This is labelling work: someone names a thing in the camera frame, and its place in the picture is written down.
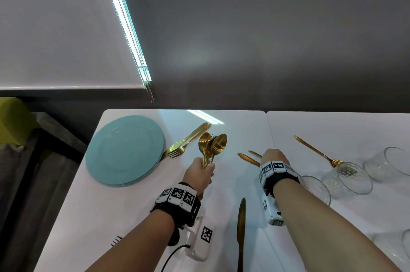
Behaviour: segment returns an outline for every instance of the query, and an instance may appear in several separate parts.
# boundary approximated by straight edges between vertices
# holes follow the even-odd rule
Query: hand
[[[265,151],[265,153],[262,155],[260,164],[265,164],[268,161],[283,161],[290,166],[289,160],[286,159],[286,156],[284,156],[283,152],[279,149],[268,149]]]
[[[185,171],[182,181],[188,183],[198,194],[201,194],[212,183],[211,177],[214,175],[214,169],[215,164],[209,164],[203,169],[202,158],[195,158]]]

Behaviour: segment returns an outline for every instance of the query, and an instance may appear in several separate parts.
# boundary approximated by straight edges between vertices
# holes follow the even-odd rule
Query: person's left hand
[[[212,182],[215,164],[209,164],[205,169],[202,168],[202,158],[195,158],[192,164],[185,171],[182,181],[188,183],[198,194],[204,192]]]

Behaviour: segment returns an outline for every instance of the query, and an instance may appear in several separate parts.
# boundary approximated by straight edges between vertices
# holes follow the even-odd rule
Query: person's right arm
[[[279,149],[268,149],[262,164],[283,161]],[[303,186],[282,179],[273,189],[284,223],[309,272],[400,272],[373,242]]]

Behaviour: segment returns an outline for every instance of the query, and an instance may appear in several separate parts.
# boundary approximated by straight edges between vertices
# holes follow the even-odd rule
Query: plate
[[[145,177],[159,162],[164,133],[142,115],[116,119],[93,137],[85,153],[90,175],[108,186],[127,186]]]

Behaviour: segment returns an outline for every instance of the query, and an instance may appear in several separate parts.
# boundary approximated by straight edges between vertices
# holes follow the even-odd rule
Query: light strip
[[[128,12],[127,4],[125,0],[112,0],[115,11],[121,23],[121,27],[126,36],[128,46],[130,48],[132,58],[138,68],[139,75],[144,85],[147,85],[151,81],[151,76],[148,71],[147,64],[145,63],[144,55],[141,51],[141,46],[138,42],[134,25],[132,24],[130,13]]]
[[[209,122],[210,124],[224,124],[222,121],[214,118],[212,115],[209,115],[202,110],[190,110],[187,109],[188,112],[196,115],[197,117],[200,117],[201,119],[204,119],[205,121]]]

